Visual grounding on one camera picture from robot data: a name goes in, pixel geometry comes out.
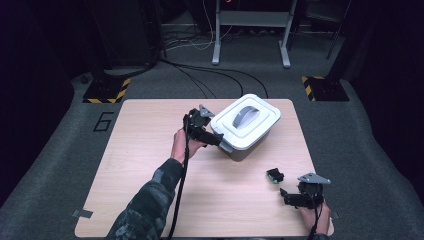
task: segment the container lid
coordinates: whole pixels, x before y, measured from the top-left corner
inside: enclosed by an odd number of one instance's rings
[[[215,133],[234,149],[245,150],[265,135],[280,119],[280,110],[255,94],[246,94],[211,121]]]

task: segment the light wood table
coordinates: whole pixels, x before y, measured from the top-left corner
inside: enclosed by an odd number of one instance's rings
[[[123,103],[84,209],[78,237],[104,237],[140,187],[169,158],[182,118],[203,104],[218,114],[236,99],[127,100]],[[268,137],[243,161],[231,160],[215,146],[190,159],[174,237],[306,236],[300,213],[284,204],[278,184],[266,171],[284,173],[282,187],[298,193],[297,178],[315,172],[290,100],[266,99],[281,111]],[[172,204],[162,237],[168,235]]]

